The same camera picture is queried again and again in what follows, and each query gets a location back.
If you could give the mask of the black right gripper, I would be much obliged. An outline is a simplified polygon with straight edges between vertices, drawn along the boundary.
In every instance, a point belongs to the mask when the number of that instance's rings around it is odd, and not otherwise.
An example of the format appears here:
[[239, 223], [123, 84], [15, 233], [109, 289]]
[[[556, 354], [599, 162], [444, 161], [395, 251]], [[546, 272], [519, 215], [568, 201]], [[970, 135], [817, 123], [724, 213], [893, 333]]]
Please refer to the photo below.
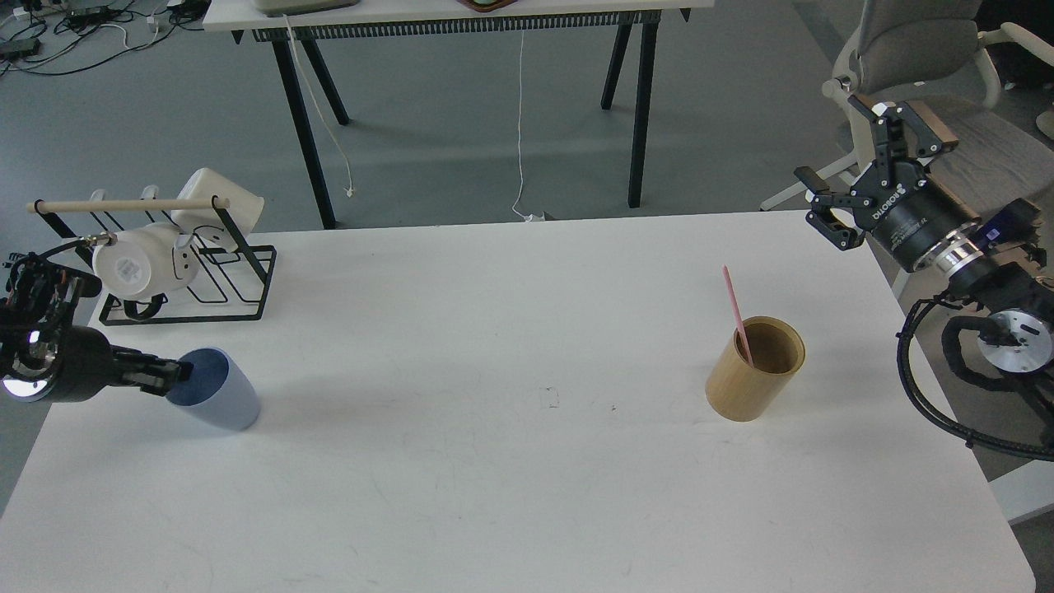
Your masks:
[[[866, 231], [909, 273], [928, 266], [929, 253], [954, 231], [977, 226], [980, 217], [912, 159], [930, 158], [958, 147], [946, 123], [919, 100], [876, 102], [848, 96], [848, 105], [865, 116], [872, 131], [873, 164], [848, 193], [832, 191], [811, 166], [794, 169], [812, 193], [806, 221], [842, 251], [865, 243]], [[891, 179], [886, 184], [881, 179]], [[833, 207], [854, 211], [855, 225], [841, 222]]]

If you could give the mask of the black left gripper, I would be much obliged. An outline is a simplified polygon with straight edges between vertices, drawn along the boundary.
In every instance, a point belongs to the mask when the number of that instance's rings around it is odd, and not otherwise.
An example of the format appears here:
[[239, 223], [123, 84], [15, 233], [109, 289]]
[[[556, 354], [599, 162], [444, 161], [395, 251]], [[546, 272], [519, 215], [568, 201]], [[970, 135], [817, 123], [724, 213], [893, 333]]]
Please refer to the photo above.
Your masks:
[[41, 399], [45, 403], [87, 401], [108, 386], [132, 386], [165, 397], [194, 371], [192, 362], [162, 359], [128, 347], [110, 348], [105, 335], [90, 327], [65, 331], [55, 363]]

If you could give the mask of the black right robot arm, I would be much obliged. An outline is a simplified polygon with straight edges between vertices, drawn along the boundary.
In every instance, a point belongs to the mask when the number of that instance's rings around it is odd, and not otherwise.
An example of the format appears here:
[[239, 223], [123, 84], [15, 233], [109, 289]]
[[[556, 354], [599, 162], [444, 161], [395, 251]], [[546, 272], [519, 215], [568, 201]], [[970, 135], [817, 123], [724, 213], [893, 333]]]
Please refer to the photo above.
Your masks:
[[[845, 193], [832, 191], [809, 166], [795, 176], [811, 195], [807, 222], [840, 250], [859, 248], [867, 236], [906, 273], [930, 266], [944, 275], [944, 292], [916, 301], [898, 334], [896, 364], [901, 383], [923, 417], [963, 439], [1006, 455], [1050, 461], [1052, 453], [1052, 281], [996, 255], [1020, 248], [1043, 266], [1038, 246], [1038, 207], [1018, 198], [983, 221], [930, 172], [930, 161], [953, 151], [958, 138], [918, 101], [877, 104], [850, 95], [847, 104], [868, 123], [874, 159]], [[1040, 444], [1009, 441], [965, 427], [939, 412], [919, 390], [910, 344], [932, 309], [975, 305], [985, 316], [956, 315], [941, 334], [949, 370], [971, 386], [1016, 393], [1045, 428]]]

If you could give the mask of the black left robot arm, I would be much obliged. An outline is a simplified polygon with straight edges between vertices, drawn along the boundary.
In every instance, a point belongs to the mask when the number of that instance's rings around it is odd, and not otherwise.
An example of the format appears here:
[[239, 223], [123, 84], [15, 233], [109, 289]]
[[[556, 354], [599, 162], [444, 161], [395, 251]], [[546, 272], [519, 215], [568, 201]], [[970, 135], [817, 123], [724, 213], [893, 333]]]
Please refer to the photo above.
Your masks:
[[191, 362], [112, 345], [101, 331], [74, 324], [79, 301], [97, 296], [101, 281], [50, 258], [99, 241], [113, 243], [115, 236], [87, 236], [42, 253], [9, 254], [2, 290], [1, 367], [2, 387], [15, 401], [82, 402], [108, 386], [168, 395], [191, 379]]

